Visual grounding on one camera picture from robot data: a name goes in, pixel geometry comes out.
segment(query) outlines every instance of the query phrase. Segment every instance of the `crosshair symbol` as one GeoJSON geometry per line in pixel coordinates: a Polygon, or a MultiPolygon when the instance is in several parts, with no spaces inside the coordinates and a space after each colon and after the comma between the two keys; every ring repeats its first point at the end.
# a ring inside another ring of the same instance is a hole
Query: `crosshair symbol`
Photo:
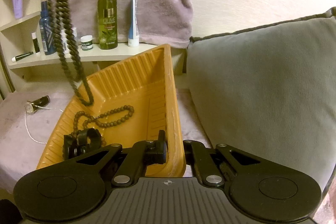
{"type": "Polygon", "coordinates": [[[163,182],[164,184],[166,184],[167,186],[169,186],[170,184],[174,183],[171,180],[167,179],[163,182]]]}

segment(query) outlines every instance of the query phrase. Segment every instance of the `silver screw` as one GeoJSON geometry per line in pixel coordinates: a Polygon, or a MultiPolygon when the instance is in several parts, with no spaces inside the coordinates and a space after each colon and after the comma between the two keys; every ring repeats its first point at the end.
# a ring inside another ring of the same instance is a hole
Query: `silver screw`
{"type": "Polygon", "coordinates": [[[222,181],[222,178],[217,175],[210,175],[206,177],[206,181],[209,183],[216,184],[216,183],[220,183],[222,181]]]}
{"type": "Polygon", "coordinates": [[[119,176],[116,176],[114,178],[114,181],[116,183],[120,183],[120,184],[123,184],[123,183],[127,183],[129,182],[131,179],[129,178],[129,176],[125,176],[125,175],[119,175],[119,176]]]}

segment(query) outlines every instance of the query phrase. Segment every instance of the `gray ribbed panel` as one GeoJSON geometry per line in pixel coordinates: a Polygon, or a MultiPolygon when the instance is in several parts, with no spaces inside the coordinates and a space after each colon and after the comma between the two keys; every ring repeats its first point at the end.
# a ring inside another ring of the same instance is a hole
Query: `gray ribbed panel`
{"type": "MultiPolygon", "coordinates": [[[[258,224],[238,212],[219,189],[196,178],[140,178],[116,189],[106,203],[72,224],[258,224]]],[[[313,224],[305,220],[302,224],[313,224]]]]}

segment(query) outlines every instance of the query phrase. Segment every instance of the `purple tube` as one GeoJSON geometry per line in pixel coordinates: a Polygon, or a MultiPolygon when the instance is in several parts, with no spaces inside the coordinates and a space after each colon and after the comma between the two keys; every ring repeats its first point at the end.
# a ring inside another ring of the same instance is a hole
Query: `purple tube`
{"type": "Polygon", "coordinates": [[[23,17],[22,0],[13,0],[13,8],[14,8],[15,19],[19,19],[19,18],[23,17]]]}

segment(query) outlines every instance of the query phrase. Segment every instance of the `blue spray bottle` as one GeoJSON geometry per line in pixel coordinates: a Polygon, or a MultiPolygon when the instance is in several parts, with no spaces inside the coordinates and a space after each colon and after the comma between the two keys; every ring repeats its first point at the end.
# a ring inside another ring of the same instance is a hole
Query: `blue spray bottle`
{"type": "Polygon", "coordinates": [[[56,52],[53,42],[53,33],[50,27],[48,5],[46,1],[41,2],[40,32],[45,55],[50,55],[56,52]]]}

